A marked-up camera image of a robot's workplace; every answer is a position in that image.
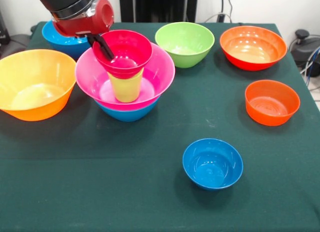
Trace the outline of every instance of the orange bowl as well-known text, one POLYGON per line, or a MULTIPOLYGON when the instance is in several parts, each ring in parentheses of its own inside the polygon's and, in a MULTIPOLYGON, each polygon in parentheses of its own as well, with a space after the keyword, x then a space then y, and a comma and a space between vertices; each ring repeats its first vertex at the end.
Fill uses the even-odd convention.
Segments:
POLYGON ((249 116, 267 126, 286 123, 300 107, 298 94, 288 85, 259 80, 245 90, 245 107, 249 116))
POLYGON ((269 68, 287 53, 286 43, 278 34, 254 26, 226 30, 220 37, 220 45, 232 64, 247 71, 269 68))
POLYGON ((76 62, 54 50, 19 52, 0 60, 0 109, 25 121, 57 114, 76 83, 76 62))

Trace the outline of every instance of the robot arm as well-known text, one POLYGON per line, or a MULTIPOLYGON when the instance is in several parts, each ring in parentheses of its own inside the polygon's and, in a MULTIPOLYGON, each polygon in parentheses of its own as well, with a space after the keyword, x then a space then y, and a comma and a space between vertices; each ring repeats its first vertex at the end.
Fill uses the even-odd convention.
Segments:
POLYGON ((55 29, 65 37, 88 38, 98 42, 109 59, 114 55, 99 36, 114 23, 114 11, 108 0, 40 0, 52 14, 55 29))

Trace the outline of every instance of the plastic bowl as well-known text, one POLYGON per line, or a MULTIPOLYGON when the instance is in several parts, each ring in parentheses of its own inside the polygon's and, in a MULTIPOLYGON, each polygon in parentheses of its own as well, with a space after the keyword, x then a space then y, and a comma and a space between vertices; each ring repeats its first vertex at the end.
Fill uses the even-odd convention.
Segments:
POLYGON ((198 140, 184 151, 183 168, 199 187, 218 190, 232 186, 242 175, 244 164, 230 144, 214 139, 198 140))
POLYGON ((102 53, 97 42, 93 53, 106 71, 116 78, 133 77, 150 60, 152 47, 150 41, 140 33, 130 30, 114 30, 102 34, 115 58, 110 61, 102 53))
POLYGON ((156 43, 166 50, 178 68, 190 68, 208 54, 215 43, 212 32, 196 23, 170 23, 155 34, 156 43))
POLYGON ((152 56, 144 67, 140 94, 135 101, 122 103, 115 98, 108 73, 92 49, 85 51, 76 63, 77 84, 86 94, 110 109, 130 111, 150 105, 165 92, 175 77, 175 65, 171 57, 157 45, 151 45, 152 56))
POLYGON ((278 34, 260 27, 240 26, 226 30, 220 37, 226 58, 247 71, 271 67, 287 53, 287 46, 278 34))
POLYGON ((52 21, 45 24, 42 29, 42 35, 55 50, 68 54, 75 60, 90 47, 86 38, 62 36, 56 31, 52 21))
POLYGON ((112 118, 115 118, 122 122, 134 122, 145 117, 145 115, 147 115, 156 106, 158 100, 159 98, 155 102, 146 106, 145 108, 132 111, 113 110, 101 105, 98 101, 96 101, 96 103, 98 103, 102 110, 108 115, 110 115, 112 118))
POLYGON ((76 62, 54 50, 37 49, 0 60, 0 109, 25 121, 52 117, 66 105, 76 83, 76 62))
POLYGON ((256 122, 278 126, 286 123, 299 109, 300 98, 288 85, 273 80, 259 80, 245 90, 245 106, 256 122))

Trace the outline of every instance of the pink bowl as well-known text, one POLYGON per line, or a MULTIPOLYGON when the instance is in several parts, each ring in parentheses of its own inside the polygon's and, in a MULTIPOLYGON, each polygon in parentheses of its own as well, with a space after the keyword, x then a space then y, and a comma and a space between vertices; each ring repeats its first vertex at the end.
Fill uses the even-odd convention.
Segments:
POLYGON ((108 60, 97 42, 93 44, 93 53, 101 65, 116 78, 133 77, 151 58, 151 43, 140 33, 114 30, 102 34, 101 37, 106 41, 115 58, 108 60))
POLYGON ((91 48, 76 63, 76 82, 86 94, 109 109, 130 111, 144 108, 171 85, 176 71, 170 55, 156 44, 151 43, 151 46, 152 56, 144 67, 140 95, 134 102, 122 103, 115 98, 108 74, 91 48))

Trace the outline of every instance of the red bowl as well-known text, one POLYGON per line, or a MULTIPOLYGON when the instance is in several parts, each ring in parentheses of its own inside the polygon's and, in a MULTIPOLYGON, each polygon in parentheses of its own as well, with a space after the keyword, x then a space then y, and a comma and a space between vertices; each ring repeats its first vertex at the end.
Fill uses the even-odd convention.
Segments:
POLYGON ((93 53, 105 70, 116 78, 133 77, 151 58, 151 43, 140 33, 130 30, 114 30, 102 34, 101 37, 106 41, 115 58, 108 60, 97 42, 93 44, 93 53))
POLYGON ((247 71, 269 68, 287 53, 286 43, 278 34, 254 26, 226 30, 220 37, 220 45, 232 64, 247 71))

